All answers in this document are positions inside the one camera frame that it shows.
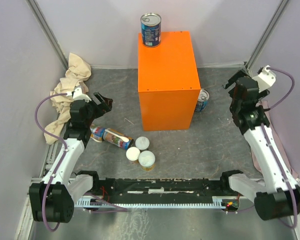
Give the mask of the colourful lying can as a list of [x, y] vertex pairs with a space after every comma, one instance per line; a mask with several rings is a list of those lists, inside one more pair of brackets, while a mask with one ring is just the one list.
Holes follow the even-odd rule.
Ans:
[[124, 135], [123, 133], [117, 132], [116, 130], [114, 130], [112, 128], [106, 128], [102, 138], [105, 141], [107, 141], [113, 145], [116, 145], [117, 147], [122, 148], [124, 150], [127, 150], [128, 148], [130, 148], [134, 143], [133, 138], [128, 137], [128, 136]]

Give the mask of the blue tall tin can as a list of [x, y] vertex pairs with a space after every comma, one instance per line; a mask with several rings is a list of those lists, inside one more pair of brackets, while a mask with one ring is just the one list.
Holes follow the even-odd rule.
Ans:
[[157, 13], [145, 13], [140, 18], [142, 43], [146, 47], [157, 47], [161, 43], [162, 18]]

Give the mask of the white lid small can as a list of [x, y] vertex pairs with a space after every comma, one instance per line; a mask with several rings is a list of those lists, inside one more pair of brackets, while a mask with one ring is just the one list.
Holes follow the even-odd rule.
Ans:
[[141, 153], [141, 151], [137, 147], [132, 146], [132, 147], [127, 149], [125, 155], [126, 155], [126, 158], [128, 159], [128, 161], [130, 163], [138, 164], [140, 153]]

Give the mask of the beige crumpled cloth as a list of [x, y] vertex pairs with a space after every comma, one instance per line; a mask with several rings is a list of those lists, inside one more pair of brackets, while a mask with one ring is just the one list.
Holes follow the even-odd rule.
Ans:
[[[84, 92], [88, 92], [89, 89], [85, 84], [90, 76], [92, 75], [91, 66], [84, 61], [80, 56], [69, 53], [68, 57], [68, 69], [65, 72], [65, 77], [59, 80], [50, 95], [63, 94], [67, 92], [72, 92], [75, 87], [79, 86], [83, 88]], [[56, 109], [59, 114], [58, 119], [48, 124], [44, 129], [59, 137], [61, 131], [66, 122], [70, 119], [70, 104], [73, 102], [72, 97], [66, 96], [56, 96], [51, 99], [52, 106]]]

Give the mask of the aluminium frame post right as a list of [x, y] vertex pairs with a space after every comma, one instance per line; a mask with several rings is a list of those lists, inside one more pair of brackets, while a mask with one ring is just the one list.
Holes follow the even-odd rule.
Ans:
[[260, 39], [257, 42], [257, 45], [253, 49], [251, 56], [249, 57], [248, 61], [245, 62], [244, 66], [247, 71], [250, 71], [256, 60], [258, 59], [259, 55], [261, 54], [263, 48], [265, 47], [267, 41], [269, 40], [271, 34], [273, 33], [274, 29], [276, 28], [277, 24], [279, 23], [282, 15], [284, 14], [286, 8], [288, 7], [290, 0], [280, 0], [279, 5], [277, 6], [276, 10], [274, 11], [272, 17], [270, 18], [265, 30], [263, 31]]

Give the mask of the grey lid can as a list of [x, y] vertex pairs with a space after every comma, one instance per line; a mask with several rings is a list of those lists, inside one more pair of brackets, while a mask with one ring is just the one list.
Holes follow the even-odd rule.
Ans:
[[135, 147], [141, 152], [147, 151], [150, 147], [150, 140], [145, 136], [140, 136], [135, 140]]

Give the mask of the aluminium frame post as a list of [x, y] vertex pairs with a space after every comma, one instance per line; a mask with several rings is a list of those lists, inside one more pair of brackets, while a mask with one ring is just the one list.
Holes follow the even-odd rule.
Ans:
[[250, 71], [256, 60], [258, 59], [259, 55], [261, 54], [263, 48], [265, 47], [267, 41], [269, 40], [271, 34], [273, 33], [274, 29], [276, 28], [277, 24], [279, 23], [282, 15], [284, 14], [286, 8], [288, 7], [290, 0], [280, 0], [279, 5], [277, 6], [276, 10], [274, 11], [272, 17], [270, 18], [265, 30], [263, 31], [260, 39], [257, 42], [257, 45], [253, 49], [251, 56], [249, 57], [248, 61], [245, 62], [244, 66], [247, 71]]
[[58, 59], [60, 60], [62, 66], [67, 69], [68, 68], [68, 60], [65, 57], [65, 54], [62, 51], [61, 46], [58, 43], [57, 38], [55, 37], [53, 31], [51, 30], [50, 26], [44, 14], [36, 0], [26, 0], [30, 10], [32, 11], [33, 15], [35, 16], [37, 22], [39, 23], [42, 31], [44, 32], [45, 36], [47, 37], [50, 45], [52, 46], [55, 54], [57, 55]]

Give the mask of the orange box counter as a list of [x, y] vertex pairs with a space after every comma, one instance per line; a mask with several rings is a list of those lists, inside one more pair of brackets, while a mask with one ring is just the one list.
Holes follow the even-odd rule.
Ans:
[[189, 31], [162, 32], [156, 47], [138, 40], [138, 96], [144, 131], [188, 129], [200, 90]]

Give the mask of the yellow labelled lying can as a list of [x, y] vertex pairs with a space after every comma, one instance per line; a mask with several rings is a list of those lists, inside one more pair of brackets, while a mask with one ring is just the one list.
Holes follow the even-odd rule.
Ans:
[[102, 143], [104, 141], [103, 135], [105, 133], [105, 128], [101, 126], [97, 126], [95, 124], [90, 125], [91, 135], [90, 138], [97, 143]]

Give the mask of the yellow can white lid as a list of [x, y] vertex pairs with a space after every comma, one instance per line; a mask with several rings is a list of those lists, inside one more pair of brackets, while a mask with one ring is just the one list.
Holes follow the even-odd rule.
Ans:
[[155, 167], [156, 157], [151, 151], [145, 150], [140, 153], [138, 162], [144, 171], [151, 171]]

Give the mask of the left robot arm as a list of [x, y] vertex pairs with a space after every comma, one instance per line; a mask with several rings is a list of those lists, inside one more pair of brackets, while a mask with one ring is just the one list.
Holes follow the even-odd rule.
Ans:
[[90, 126], [97, 118], [112, 110], [113, 99], [95, 92], [94, 96], [100, 103], [94, 102], [80, 89], [63, 94], [72, 97], [70, 104], [70, 120], [67, 123], [61, 150], [51, 169], [39, 183], [29, 187], [29, 199], [32, 216], [36, 222], [68, 223], [74, 212], [75, 203], [88, 193], [96, 195], [101, 183], [96, 171], [82, 171], [70, 181], [74, 166], [84, 152], [90, 140]]

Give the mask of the aluminium frame post left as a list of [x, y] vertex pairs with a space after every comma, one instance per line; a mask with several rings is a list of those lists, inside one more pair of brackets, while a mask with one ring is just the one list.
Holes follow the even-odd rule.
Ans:
[[30, 10], [32, 11], [33, 15], [35, 16], [37, 22], [39, 23], [42, 31], [44, 32], [45, 36], [47, 37], [50, 45], [52, 46], [55, 54], [57, 55], [58, 59], [60, 60], [62, 66], [67, 69], [68, 68], [68, 60], [65, 57], [65, 54], [62, 51], [61, 46], [58, 43], [57, 38], [55, 37], [53, 31], [51, 30], [50, 26], [44, 14], [36, 0], [26, 0]]

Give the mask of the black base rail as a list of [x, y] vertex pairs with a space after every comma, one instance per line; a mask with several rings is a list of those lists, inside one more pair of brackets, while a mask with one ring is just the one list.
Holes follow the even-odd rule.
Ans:
[[208, 178], [106, 178], [90, 192], [115, 204], [212, 203], [214, 197], [236, 198], [219, 179]]

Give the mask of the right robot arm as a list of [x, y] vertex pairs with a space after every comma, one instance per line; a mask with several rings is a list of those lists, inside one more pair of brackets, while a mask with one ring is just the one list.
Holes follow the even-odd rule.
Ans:
[[224, 89], [232, 101], [229, 110], [234, 124], [248, 142], [261, 169], [264, 184], [261, 185], [239, 170], [223, 172], [219, 189], [226, 196], [234, 192], [253, 202], [258, 216], [264, 220], [293, 217], [297, 225], [300, 213], [300, 186], [288, 170], [275, 143], [271, 124], [265, 109], [259, 102], [270, 92], [276, 82], [276, 69], [270, 66], [261, 68], [258, 75], [250, 77], [244, 70], [236, 72]]

